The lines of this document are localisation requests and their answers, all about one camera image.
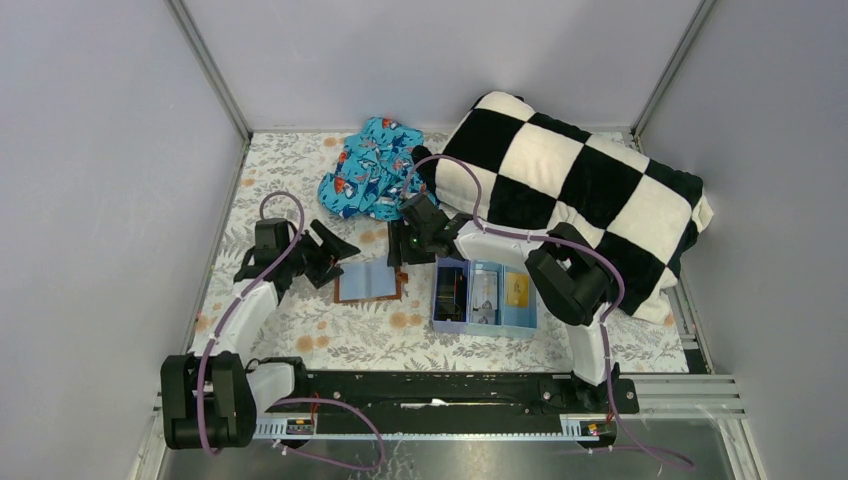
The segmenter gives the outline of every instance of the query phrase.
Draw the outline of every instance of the floral tablecloth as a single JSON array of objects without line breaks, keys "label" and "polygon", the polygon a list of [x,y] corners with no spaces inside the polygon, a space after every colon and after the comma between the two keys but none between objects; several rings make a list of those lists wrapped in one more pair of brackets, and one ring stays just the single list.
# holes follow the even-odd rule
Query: floral tablecloth
[{"label": "floral tablecloth", "polygon": [[[609,134],[621,141],[621,134]],[[220,251],[195,331],[206,333],[232,301],[232,278],[244,251],[253,245],[259,202],[270,192],[288,190],[303,202],[306,223],[318,219],[362,253],[362,261],[388,252],[383,222],[366,217],[343,220],[317,199],[318,183],[336,162],[344,133],[257,133],[244,166]],[[445,133],[425,135],[431,150]],[[285,199],[272,200],[269,217],[296,218]],[[315,290],[295,279],[279,308],[259,332],[252,357],[300,356],[312,369],[569,371],[568,337],[561,322],[539,307],[532,339],[436,333],[428,323],[433,265],[405,266],[409,283],[400,300],[359,305],[333,303],[333,284]],[[625,372],[685,372],[686,360],[673,318],[652,325],[616,312],[610,340]]]}]

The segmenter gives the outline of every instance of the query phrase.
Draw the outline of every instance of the checkered pillow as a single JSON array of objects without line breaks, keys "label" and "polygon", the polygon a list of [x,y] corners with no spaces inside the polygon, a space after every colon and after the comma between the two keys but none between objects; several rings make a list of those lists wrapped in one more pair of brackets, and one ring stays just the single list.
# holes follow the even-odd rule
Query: checkered pillow
[{"label": "checkered pillow", "polygon": [[[574,225],[624,277],[621,309],[662,323],[662,289],[680,276],[680,255],[712,218],[700,178],[536,113],[519,98],[480,98],[444,154],[471,166],[483,186],[480,215],[517,228]],[[477,189],[456,164],[419,170],[439,199],[470,212]]]}]

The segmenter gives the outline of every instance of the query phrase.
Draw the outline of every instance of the crumpled cloth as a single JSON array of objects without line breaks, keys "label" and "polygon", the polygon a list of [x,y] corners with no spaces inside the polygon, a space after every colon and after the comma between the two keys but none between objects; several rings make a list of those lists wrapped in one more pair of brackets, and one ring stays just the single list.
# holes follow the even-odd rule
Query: crumpled cloth
[{"label": "crumpled cloth", "polygon": [[[349,218],[357,214],[378,220],[398,220],[402,203],[400,190],[414,162],[412,149],[424,135],[388,118],[374,117],[362,131],[345,139],[336,169],[318,186],[318,199],[330,211]],[[426,192],[416,172],[409,192]],[[433,203],[435,195],[427,193]]]}]

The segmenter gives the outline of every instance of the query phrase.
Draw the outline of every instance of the gray wall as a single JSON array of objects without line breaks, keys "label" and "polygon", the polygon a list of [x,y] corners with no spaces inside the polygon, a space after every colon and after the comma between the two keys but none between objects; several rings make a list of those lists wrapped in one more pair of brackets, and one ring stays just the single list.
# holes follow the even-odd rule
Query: gray wall
[{"label": "gray wall", "polygon": [[124,478],[240,140],[163,1],[3,2],[0,68],[0,478]]},{"label": "gray wall", "polygon": [[648,125],[716,210],[684,256],[770,478],[848,469],[848,3],[719,4]]},{"label": "gray wall", "polygon": [[188,0],[255,129],[452,128],[503,89],[631,125],[698,0]]}]

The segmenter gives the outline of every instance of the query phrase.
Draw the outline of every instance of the purple cable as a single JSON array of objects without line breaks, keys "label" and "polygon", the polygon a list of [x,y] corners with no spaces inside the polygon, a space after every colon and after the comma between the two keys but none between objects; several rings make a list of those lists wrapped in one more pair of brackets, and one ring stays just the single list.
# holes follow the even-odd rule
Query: purple cable
[{"label": "purple cable", "polygon": [[380,468],[380,465],[382,465],[383,462],[386,461],[386,446],[383,443],[382,435],[380,435],[380,432],[377,430],[377,427],[374,425],[374,423],[371,422],[371,420],[369,420],[368,417],[366,417],[362,412],[360,412],[359,409],[347,403],[340,402],[338,400],[332,400],[329,398],[282,398],[280,400],[277,400],[277,403],[275,403],[273,406],[278,407],[280,405],[291,405],[297,403],[323,403],[325,405],[335,405],[337,407],[342,407],[345,410],[352,412],[354,415],[359,417],[359,419],[362,420],[365,425],[367,425],[368,428],[371,429],[372,432],[374,432],[374,436],[377,437],[377,446],[380,448],[380,458],[376,462],[374,462],[373,465],[363,467],[361,465],[354,465],[352,463],[340,462],[338,460],[327,458],[321,455],[316,455],[314,453],[301,452],[300,450],[294,448],[289,449],[283,447],[283,454],[285,454],[286,452],[291,452],[295,455],[300,455],[301,457],[311,458],[312,460],[318,460],[320,462],[329,463],[330,465],[348,468],[350,470],[357,470],[360,472],[370,472],[372,470],[377,470],[378,468]]},{"label": "purple cable", "polygon": [[[472,215],[472,218],[473,218],[473,221],[474,221],[474,225],[476,225],[477,228],[482,230],[484,233],[494,233],[495,235],[500,235],[502,237],[512,238],[512,239],[516,239],[516,240],[551,242],[551,243],[556,243],[558,245],[562,245],[564,247],[573,248],[573,249],[581,251],[581,252],[583,252],[587,255],[591,255],[601,265],[603,265],[604,268],[607,269],[607,271],[609,271],[612,274],[612,276],[615,278],[616,284],[618,285],[618,296],[616,297],[615,301],[613,301],[610,304],[609,308],[604,310],[604,312],[601,314],[601,318],[599,320],[600,325],[601,325],[601,339],[602,339],[603,344],[604,344],[604,356],[606,357],[605,360],[604,360],[604,371],[606,372],[606,377],[607,377],[607,380],[606,380],[607,398],[609,398],[610,410],[612,410],[612,414],[615,417],[615,420],[618,422],[619,427],[621,428],[622,431],[624,431],[624,433],[627,434],[628,437],[630,437],[631,440],[633,440],[633,443],[635,444],[635,445],[631,446],[632,448],[625,448],[626,446],[622,446],[622,447],[617,447],[617,449],[618,450],[634,450],[634,449],[638,448],[638,449],[642,450],[647,455],[653,457],[655,460],[657,460],[658,462],[660,462],[662,464],[669,465],[671,467],[678,468],[678,469],[684,470],[684,471],[689,471],[689,472],[695,471],[695,462],[693,462],[691,459],[689,459],[688,457],[686,457],[682,453],[675,452],[673,450],[669,450],[669,449],[662,448],[662,447],[654,447],[654,446],[650,446],[650,445],[645,445],[644,443],[642,443],[638,438],[636,438],[636,436],[633,435],[633,433],[630,431],[630,429],[627,428],[627,426],[624,424],[624,421],[621,418],[621,415],[618,413],[618,407],[616,406],[615,398],[613,397],[612,374],[611,374],[612,365],[610,365],[610,342],[609,342],[609,335],[607,334],[607,326],[606,326],[606,320],[607,320],[607,317],[609,316],[609,314],[612,313],[616,308],[618,308],[618,306],[621,305],[621,301],[624,300],[624,279],[621,277],[621,273],[618,271],[618,269],[615,268],[615,265],[613,265],[609,260],[606,259],[606,257],[601,255],[600,253],[596,252],[595,250],[593,250],[589,247],[580,245],[579,243],[570,242],[568,240],[563,240],[561,238],[549,237],[549,236],[546,236],[546,235],[532,235],[532,236],[528,237],[527,235],[522,235],[520,233],[507,232],[505,230],[492,228],[491,226],[484,226],[483,222],[480,221],[480,217],[477,215],[477,210],[480,207],[480,200],[483,196],[483,187],[480,185],[480,180],[477,179],[477,176],[474,175],[474,172],[471,170],[471,168],[468,165],[465,164],[465,162],[458,160],[456,158],[453,158],[451,156],[448,156],[448,155],[431,155],[429,157],[426,157],[426,158],[419,160],[418,163],[416,163],[412,167],[412,169],[409,171],[409,174],[407,174],[406,181],[403,183],[403,189],[401,190],[401,195],[406,193],[406,190],[409,187],[409,182],[412,180],[412,174],[415,173],[415,171],[418,170],[418,168],[421,165],[423,165],[427,162],[433,161],[433,160],[438,160],[440,158],[443,158],[445,160],[450,160],[450,161],[456,163],[457,165],[459,165],[460,167],[462,167],[466,172],[468,172],[469,175],[471,175],[471,178],[474,180],[474,184],[477,185],[477,199],[474,201],[474,210],[471,212],[471,215]],[[669,460],[668,458],[663,458],[663,457],[660,456],[661,454],[673,456],[673,457],[679,459],[680,461],[678,462],[678,461],[674,461],[674,460]]]},{"label": "purple cable", "polygon": [[298,213],[300,214],[300,218],[298,219],[298,227],[295,232],[294,238],[289,242],[289,246],[283,251],[283,253],[277,257],[274,262],[268,266],[262,273],[259,274],[252,282],[250,282],[247,287],[241,291],[239,296],[237,296],[233,303],[227,308],[224,312],[224,315],[221,317],[221,321],[218,322],[218,326],[215,327],[215,332],[213,334],[214,338],[210,338],[209,342],[206,343],[206,349],[203,350],[203,356],[200,357],[200,366],[197,370],[197,430],[200,435],[200,444],[203,446],[203,451],[206,452],[210,457],[214,457],[221,452],[220,449],[212,450],[212,446],[209,445],[209,437],[207,436],[206,431],[206,408],[203,405],[203,384],[206,378],[206,364],[209,362],[209,355],[212,353],[212,348],[215,346],[215,342],[217,338],[221,336],[221,332],[224,330],[224,326],[227,324],[227,321],[232,316],[233,312],[235,312],[236,308],[241,304],[242,299],[250,293],[251,290],[256,288],[260,282],[262,282],[269,273],[274,271],[275,268],[288,256],[288,254],[292,251],[294,246],[300,240],[301,235],[303,234],[303,224],[304,217],[306,216],[303,212],[303,205],[300,203],[300,200],[297,199],[294,195],[284,191],[273,192],[268,194],[264,199],[262,199],[262,203],[259,204],[259,217],[264,219],[265,215],[263,210],[265,208],[265,204],[268,200],[274,198],[284,196],[290,198],[295,205],[297,206]]}]

